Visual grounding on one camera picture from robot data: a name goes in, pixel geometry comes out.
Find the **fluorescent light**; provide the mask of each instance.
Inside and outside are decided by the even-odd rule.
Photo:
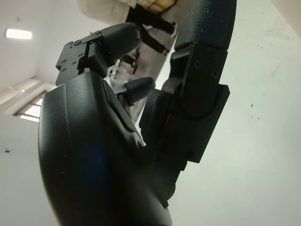
[[[32,33],[22,30],[7,29],[5,37],[12,39],[32,39]]]

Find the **person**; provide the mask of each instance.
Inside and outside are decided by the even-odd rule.
[[[138,0],[77,0],[80,10],[88,17],[109,25],[135,22],[140,25],[141,39],[158,53],[167,55],[169,49],[150,36],[144,25],[165,31],[174,37],[177,23],[169,23],[158,15],[144,9]]]

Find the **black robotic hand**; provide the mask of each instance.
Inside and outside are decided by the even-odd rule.
[[[113,91],[103,78],[140,43],[119,24],[67,43],[57,88],[43,100],[39,155],[44,185],[64,226],[172,224],[168,199],[187,161],[200,162],[229,96],[219,85],[236,0],[194,0],[162,90],[152,89],[140,121],[127,107],[153,88],[136,81]]]

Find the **metal screw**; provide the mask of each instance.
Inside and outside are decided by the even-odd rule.
[[[213,59],[216,56],[216,50],[213,48],[207,49],[206,55],[209,59]]]
[[[212,71],[211,76],[214,78],[218,78],[218,76],[219,76],[218,71],[217,70]]]
[[[75,41],[73,45],[74,45],[74,46],[78,46],[79,44],[81,44],[81,40]]]
[[[195,67],[196,69],[201,68],[201,65],[202,65],[202,63],[201,63],[199,60],[197,60],[196,62],[194,62],[194,67]]]

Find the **person's leg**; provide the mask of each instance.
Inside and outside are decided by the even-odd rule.
[[[130,57],[129,55],[125,55],[122,58],[120,58],[122,61],[130,64],[131,66],[133,66],[133,64],[135,63],[135,59],[133,59],[132,57]]]
[[[140,31],[142,35],[142,42],[144,42],[146,45],[153,48],[158,53],[164,53],[168,51],[164,45],[151,37],[148,31],[142,25],[140,26]]]
[[[127,22],[151,25],[169,34],[172,34],[174,32],[174,24],[163,20],[158,15],[146,10],[140,5],[137,5],[135,8],[130,8],[127,16]]]

